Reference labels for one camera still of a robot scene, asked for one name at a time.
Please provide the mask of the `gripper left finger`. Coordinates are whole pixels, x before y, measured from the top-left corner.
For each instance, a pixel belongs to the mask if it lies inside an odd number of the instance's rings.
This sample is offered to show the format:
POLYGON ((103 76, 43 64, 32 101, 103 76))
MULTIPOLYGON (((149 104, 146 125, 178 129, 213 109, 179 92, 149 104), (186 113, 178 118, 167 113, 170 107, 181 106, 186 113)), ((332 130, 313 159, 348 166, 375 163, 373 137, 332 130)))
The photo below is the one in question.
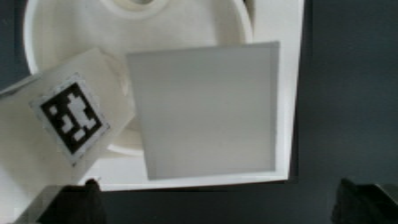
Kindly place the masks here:
POLYGON ((67 185, 37 218, 39 224, 108 224, 101 189, 94 179, 67 185))

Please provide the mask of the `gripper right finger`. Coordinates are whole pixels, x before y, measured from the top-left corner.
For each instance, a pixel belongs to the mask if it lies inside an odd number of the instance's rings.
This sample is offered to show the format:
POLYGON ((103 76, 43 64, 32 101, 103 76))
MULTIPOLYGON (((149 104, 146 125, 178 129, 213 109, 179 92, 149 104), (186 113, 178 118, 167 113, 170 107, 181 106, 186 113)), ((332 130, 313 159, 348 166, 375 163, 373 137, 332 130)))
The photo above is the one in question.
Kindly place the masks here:
POLYGON ((332 224, 398 224, 398 184, 357 184, 341 179, 332 224))

